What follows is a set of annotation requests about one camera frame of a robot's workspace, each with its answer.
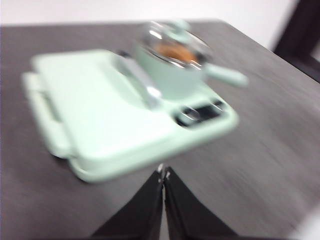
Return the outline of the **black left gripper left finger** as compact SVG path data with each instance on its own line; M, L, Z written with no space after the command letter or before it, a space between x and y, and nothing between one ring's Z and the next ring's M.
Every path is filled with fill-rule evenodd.
M97 240L158 240L163 211L163 173L164 167L158 166L130 201L91 237Z

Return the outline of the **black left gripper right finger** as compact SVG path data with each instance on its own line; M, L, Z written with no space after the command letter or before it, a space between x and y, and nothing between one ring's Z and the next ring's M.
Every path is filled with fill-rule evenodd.
M202 204L172 167L165 169L165 211L171 240L232 238L238 234Z

